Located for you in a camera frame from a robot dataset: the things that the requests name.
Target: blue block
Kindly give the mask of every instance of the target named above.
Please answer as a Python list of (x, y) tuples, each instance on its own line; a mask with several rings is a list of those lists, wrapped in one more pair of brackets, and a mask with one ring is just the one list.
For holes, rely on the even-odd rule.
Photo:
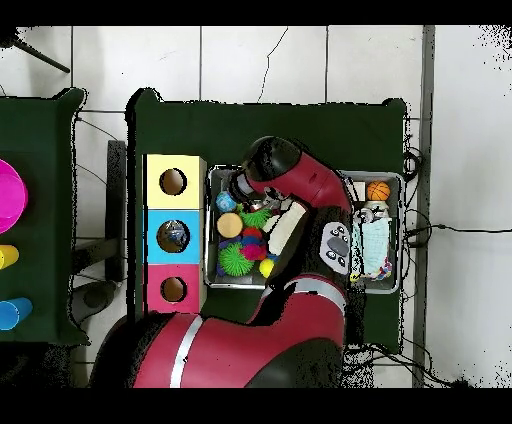
[[(148, 211), (148, 263), (150, 264), (199, 264), (201, 243), (203, 242), (200, 225), (200, 210), (156, 210)], [(183, 222), (190, 232), (187, 247), (180, 253), (168, 253), (158, 245), (158, 229), (167, 221)]]

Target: yellow toy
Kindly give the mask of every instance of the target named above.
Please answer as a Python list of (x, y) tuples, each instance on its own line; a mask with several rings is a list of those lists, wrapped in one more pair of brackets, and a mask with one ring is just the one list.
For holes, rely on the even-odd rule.
[(0, 245), (0, 269), (7, 268), (9, 265), (14, 264), (20, 254), (18, 249), (10, 245)]
[(272, 259), (263, 259), (260, 263), (260, 272), (265, 278), (268, 278), (274, 268), (274, 261)]
[(147, 155), (148, 209), (204, 208), (206, 162), (199, 156)]

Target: blue ball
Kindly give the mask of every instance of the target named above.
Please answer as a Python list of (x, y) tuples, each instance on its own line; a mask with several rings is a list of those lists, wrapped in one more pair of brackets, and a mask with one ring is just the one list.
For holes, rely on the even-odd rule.
[(215, 204), (222, 213), (232, 212), (236, 209), (236, 202), (227, 191), (221, 191), (215, 200)]

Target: green tablecloth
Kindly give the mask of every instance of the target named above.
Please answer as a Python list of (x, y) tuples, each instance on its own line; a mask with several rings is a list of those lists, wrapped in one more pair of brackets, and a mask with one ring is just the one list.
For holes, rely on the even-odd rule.
[[(142, 246), (142, 155), (199, 155), (213, 164), (239, 164), (256, 139), (274, 135), (298, 139), (333, 168), (403, 173), (402, 100), (385, 105), (245, 104), (163, 102), (151, 89), (137, 91), (128, 104), (129, 148), (136, 168), (135, 246)], [(142, 281), (143, 253), (136, 248), (136, 281)], [(136, 285), (135, 309), (142, 311)], [(209, 289), (203, 309), (235, 321), (250, 317), (259, 300), (253, 290)], [(399, 349), (400, 292), (368, 295), (364, 339)]]
[(0, 270), (0, 300), (27, 297), (32, 314), (0, 342), (75, 345), (86, 334), (69, 319), (73, 230), (72, 118), (84, 98), (68, 89), (53, 99), (0, 97), (0, 158), (25, 181), (29, 201), (0, 244), (20, 252)]

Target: pink block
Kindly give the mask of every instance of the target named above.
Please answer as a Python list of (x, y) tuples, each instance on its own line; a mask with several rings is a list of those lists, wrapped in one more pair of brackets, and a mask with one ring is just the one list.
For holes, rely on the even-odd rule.
[[(200, 271), (199, 265), (148, 265), (148, 310), (199, 313), (204, 303)], [(169, 302), (162, 296), (162, 283), (171, 277), (180, 278), (186, 285), (186, 295), (179, 302)]]

